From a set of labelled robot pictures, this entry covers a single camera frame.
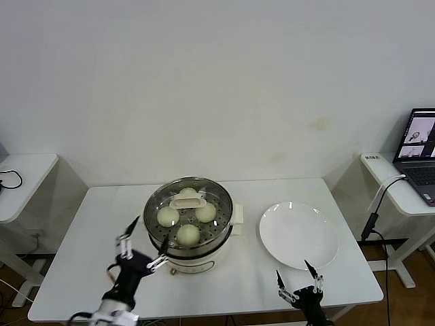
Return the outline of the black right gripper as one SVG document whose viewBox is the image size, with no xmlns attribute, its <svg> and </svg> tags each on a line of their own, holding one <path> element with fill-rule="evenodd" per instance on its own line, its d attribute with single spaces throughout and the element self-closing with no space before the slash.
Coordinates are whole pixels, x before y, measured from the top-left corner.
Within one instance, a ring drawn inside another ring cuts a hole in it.
<svg viewBox="0 0 435 326">
<path fill-rule="evenodd" d="M 334 325 L 334 322 L 326 317 L 320 304 L 323 299 L 322 292 L 324 276 L 319 274 L 307 260 L 304 260 L 304 262 L 314 280 L 313 285 L 290 293 L 285 288 L 279 271 L 276 270 L 278 295 L 287 303 L 292 303 L 294 308 L 297 308 L 303 312 L 307 320 L 307 326 Z"/>
</svg>

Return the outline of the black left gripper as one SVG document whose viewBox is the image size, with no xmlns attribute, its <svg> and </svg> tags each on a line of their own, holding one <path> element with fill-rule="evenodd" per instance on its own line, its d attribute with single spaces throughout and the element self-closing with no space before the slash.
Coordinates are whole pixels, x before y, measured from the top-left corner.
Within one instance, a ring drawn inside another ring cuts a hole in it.
<svg viewBox="0 0 435 326">
<path fill-rule="evenodd" d="M 107 299 L 117 302 L 135 302 L 134 296 L 143 277 L 149 276 L 152 272 L 162 267 L 168 262 L 167 251 L 169 248 L 169 238 L 166 236 L 158 251 L 158 257 L 152 259 L 136 250 L 132 250 L 131 235 L 140 216 L 116 237 L 116 256 L 115 266 L 120 267 L 120 273 L 113 285 L 107 292 Z"/>
</svg>

